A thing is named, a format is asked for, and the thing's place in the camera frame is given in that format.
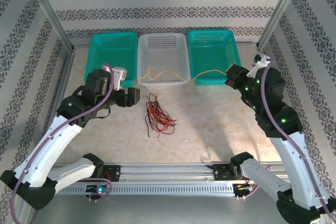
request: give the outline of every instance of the plastic basket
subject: plastic basket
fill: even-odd
[[[195,30],[187,34],[191,78],[207,70],[222,72],[232,65],[240,65],[240,58],[232,31]],[[226,76],[209,72],[196,78],[197,85],[224,85]]]
[[[131,87],[137,75],[138,36],[134,32],[95,34],[91,38],[85,80],[93,69],[101,69],[107,62],[111,67],[127,69],[127,75],[120,85]]]
[[[173,70],[186,81],[172,72],[161,74],[154,81],[148,76],[140,80],[150,68],[153,79],[164,70]],[[148,89],[176,88],[190,80],[190,67],[186,38],[179,33],[144,34],[139,37],[138,81]]]

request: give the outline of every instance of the cable clip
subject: cable clip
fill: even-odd
[[[243,196],[240,197],[240,198],[242,198],[244,201],[246,201],[245,195],[243,195]]]

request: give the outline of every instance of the white basket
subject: white basket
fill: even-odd
[[[172,72],[163,73],[154,81],[148,76],[140,80],[148,68],[152,79],[164,70],[173,70],[187,81]],[[190,66],[185,36],[178,33],[141,35],[138,44],[139,80],[148,89],[175,88],[186,84],[190,80]]]

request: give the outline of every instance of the black bracket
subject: black bracket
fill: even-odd
[[[111,182],[119,182],[120,165],[104,165],[103,178],[107,178]]]
[[[230,164],[214,164],[207,167],[214,171],[215,181],[237,180],[231,173]]]

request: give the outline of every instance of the white wall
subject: white wall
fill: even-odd
[[[50,0],[74,45],[94,33],[225,28],[257,42],[278,0]]]

